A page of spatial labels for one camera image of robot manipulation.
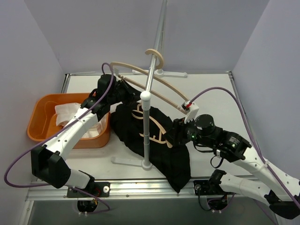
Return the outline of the beige wooden hanger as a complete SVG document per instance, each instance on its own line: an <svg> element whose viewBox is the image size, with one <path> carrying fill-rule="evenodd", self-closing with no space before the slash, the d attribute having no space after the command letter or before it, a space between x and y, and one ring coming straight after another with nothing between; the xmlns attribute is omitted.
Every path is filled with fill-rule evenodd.
<svg viewBox="0 0 300 225"><path fill-rule="evenodd" d="M138 103L136 109L133 109L131 112L133 118L142 121L143 120L143 110L142 103ZM149 124L149 133L150 140L156 142L158 144L165 144L169 149L173 146L170 144L163 135L166 133L165 128L153 117L150 116L150 124Z"/></svg>
<svg viewBox="0 0 300 225"><path fill-rule="evenodd" d="M154 55L158 58L159 60L159 64L155 67L157 69L161 69L164 65L164 58L162 56L162 54L158 51L158 50L155 50L155 49L147 49L145 51L145 54L146 55ZM113 61L110 63L110 66L111 67L115 67L115 66L118 66L118 67L124 67L124 68L129 68L129 69L133 69L133 70L137 70L138 72L142 73L143 75L146 75L148 76L149 72L147 72L146 70L144 69L141 69L140 67L137 67L137 66L134 66L132 64L128 64L128 63L123 63L123 62L117 62L117 61ZM154 80L158 81L159 83L163 84L164 86L168 87L169 89L171 89L172 91L174 91L176 94L178 94L182 99L184 99L185 101L188 101L188 97L183 93L181 92L179 89L177 89L175 86L173 86L172 84L170 84L169 82L159 78L157 75L154 75L153 77ZM146 89L145 86L133 81L133 80L130 80L130 79L126 79L126 81L129 81L131 84L134 84L142 89ZM161 94L159 94L158 92L155 92L155 91L150 91L151 94L155 95L156 97L160 98L161 100L165 101L167 104L171 105L172 107L174 107L175 109L177 109L178 111L180 111L181 113L183 113L184 115L187 114L186 111L184 111L181 106L177 105L176 103L174 103L173 101L171 101L170 99L162 96Z"/></svg>

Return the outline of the black garment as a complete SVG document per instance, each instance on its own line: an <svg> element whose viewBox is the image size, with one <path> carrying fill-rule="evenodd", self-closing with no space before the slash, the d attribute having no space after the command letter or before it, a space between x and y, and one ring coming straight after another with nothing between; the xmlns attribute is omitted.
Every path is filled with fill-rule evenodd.
<svg viewBox="0 0 300 225"><path fill-rule="evenodd" d="M138 103L131 106L120 104L111 114L110 125L119 140L132 152L144 156L143 120L132 117L131 112ZM150 108L150 116L155 118L166 131L172 128L172 120L158 108ZM150 140L150 162L166 177L173 190L179 193L191 178L190 155L186 145L169 149Z"/></svg>

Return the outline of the beige wooden hanger front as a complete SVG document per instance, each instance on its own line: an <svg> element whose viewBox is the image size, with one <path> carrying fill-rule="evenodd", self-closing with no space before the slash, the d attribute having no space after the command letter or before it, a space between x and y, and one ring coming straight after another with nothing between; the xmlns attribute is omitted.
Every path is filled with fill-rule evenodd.
<svg viewBox="0 0 300 225"><path fill-rule="evenodd" d="M161 69L164 65L164 58L162 56L162 54L158 51L158 50L155 50L155 49L147 49L145 51L145 54L146 55L154 55L158 58L159 60L159 64L155 67L157 69ZM123 62L117 62L117 61L113 61L110 63L110 66L111 67L115 67L115 66L118 66L118 67L124 67L124 68L129 68L129 69L133 69L133 70L137 70L138 72L142 73L143 75L146 75L148 76L149 72L147 72L146 70L144 69L141 69L140 67L137 67L137 66L134 66L132 64L128 64L128 63L123 63ZM168 87L169 89L171 89L172 91L174 91L176 94L178 94L182 99L184 99L185 101L188 101L188 97L183 93L181 92L179 89L177 89L175 86L173 86L172 84L170 84L169 82L159 78L157 75L154 75L153 77L154 80L158 81L159 83L163 84L164 86ZM126 81L129 81L131 84L134 84L142 89L146 89L145 86L133 81L133 80L130 80L130 79L126 79ZM170 99L162 96L161 94L159 94L158 92L155 92L155 91L150 91L151 94L155 95L156 97L160 98L161 100L165 101L167 104L171 105L172 107L174 107L175 109L177 109L178 111L180 111L181 113L183 113L184 115L187 114L186 111L184 111L181 106L177 105L176 103L174 103L173 101L171 101Z"/></svg>

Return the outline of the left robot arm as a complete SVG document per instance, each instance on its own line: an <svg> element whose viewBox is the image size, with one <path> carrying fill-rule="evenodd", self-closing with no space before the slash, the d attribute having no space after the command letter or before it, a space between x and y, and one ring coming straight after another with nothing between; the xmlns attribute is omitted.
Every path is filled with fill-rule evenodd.
<svg viewBox="0 0 300 225"><path fill-rule="evenodd" d="M76 187L83 196L92 195L95 190L94 178L70 169L66 159L82 136L109 113L112 105L131 105L140 100L140 94L126 81L117 80L111 74L102 75L97 88L82 102L71 121L31 150L32 174L55 188Z"/></svg>

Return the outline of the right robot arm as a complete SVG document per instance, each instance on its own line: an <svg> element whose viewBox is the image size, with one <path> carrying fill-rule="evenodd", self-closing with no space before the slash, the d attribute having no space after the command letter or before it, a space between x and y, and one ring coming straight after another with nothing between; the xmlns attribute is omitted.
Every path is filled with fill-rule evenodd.
<svg viewBox="0 0 300 225"><path fill-rule="evenodd" d="M239 166L257 178L243 179L216 169L208 181L214 194L236 193L267 205L272 212L294 219L300 214L300 181L275 167L267 159L261 159L251 144L235 132L215 126L211 115L203 114L185 123L175 119L172 128L164 134L172 145L192 142L203 145L214 156Z"/></svg>

